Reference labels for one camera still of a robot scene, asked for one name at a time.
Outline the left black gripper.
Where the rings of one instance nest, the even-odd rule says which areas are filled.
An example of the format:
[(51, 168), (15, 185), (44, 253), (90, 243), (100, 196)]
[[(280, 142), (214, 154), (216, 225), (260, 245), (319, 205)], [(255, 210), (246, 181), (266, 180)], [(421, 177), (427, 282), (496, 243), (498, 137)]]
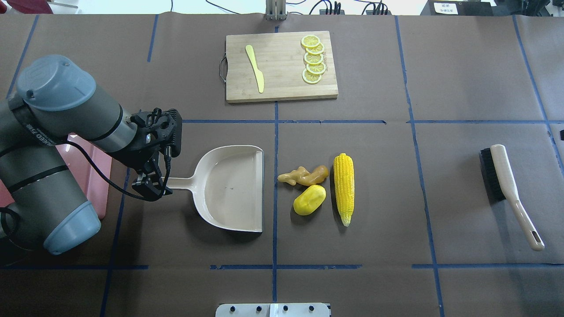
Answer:
[(178, 157), (182, 148), (182, 117), (175, 109), (139, 111), (129, 123), (134, 127), (133, 138), (124, 148), (109, 152), (109, 156), (140, 173), (132, 189), (145, 201), (157, 201), (172, 195), (158, 169), (158, 154)]

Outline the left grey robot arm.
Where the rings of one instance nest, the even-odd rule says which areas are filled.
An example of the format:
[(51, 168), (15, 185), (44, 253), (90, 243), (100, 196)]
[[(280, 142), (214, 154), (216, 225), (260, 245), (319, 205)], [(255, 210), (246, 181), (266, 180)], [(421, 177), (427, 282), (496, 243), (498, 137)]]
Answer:
[(103, 173), (71, 134), (136, 171), (136, 193), (125, 195), (157, 201), (172, 193), (167, 183), (171, 159), (181, 154), (181, 114), (160, 108), (129, 114), (70, 58), (38, 58), (1, 102), (1, 182), (13, 198), (1, 208), (3, 265), (38, 249), (65, 253), (99, 232), (95, 207), (57, 146), (75, 147)]

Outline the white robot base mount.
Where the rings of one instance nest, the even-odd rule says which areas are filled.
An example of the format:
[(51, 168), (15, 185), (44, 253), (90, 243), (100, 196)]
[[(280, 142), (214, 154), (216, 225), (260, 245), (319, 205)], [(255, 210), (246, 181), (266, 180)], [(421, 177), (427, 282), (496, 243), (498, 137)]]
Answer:
[(331, 317), (330, 304), (298, 303), (224, 303), (217, 307), (216, 317)]

